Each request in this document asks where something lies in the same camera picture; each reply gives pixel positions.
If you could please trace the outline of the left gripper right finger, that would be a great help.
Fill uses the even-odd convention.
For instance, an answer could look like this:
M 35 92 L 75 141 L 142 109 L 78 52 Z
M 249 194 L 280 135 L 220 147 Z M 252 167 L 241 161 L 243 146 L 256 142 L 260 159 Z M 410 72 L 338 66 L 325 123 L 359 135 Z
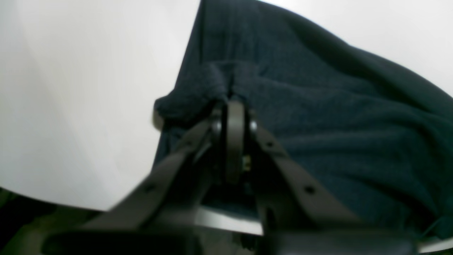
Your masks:
M 236 103 L 236 183 L 251 185 L 263 236 L 258 255 L 417 255 L 413 239 L 370 226 L 294 162 Z

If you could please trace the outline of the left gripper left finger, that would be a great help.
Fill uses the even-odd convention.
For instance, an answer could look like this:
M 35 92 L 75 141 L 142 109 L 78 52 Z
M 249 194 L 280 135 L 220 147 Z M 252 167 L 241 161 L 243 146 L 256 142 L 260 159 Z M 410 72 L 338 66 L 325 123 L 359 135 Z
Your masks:
M 194 222 L 212 186 L 236 184 L 236 104 L 218 104 L 112 210 L 45 239 L 45 255 L 202 255 Z

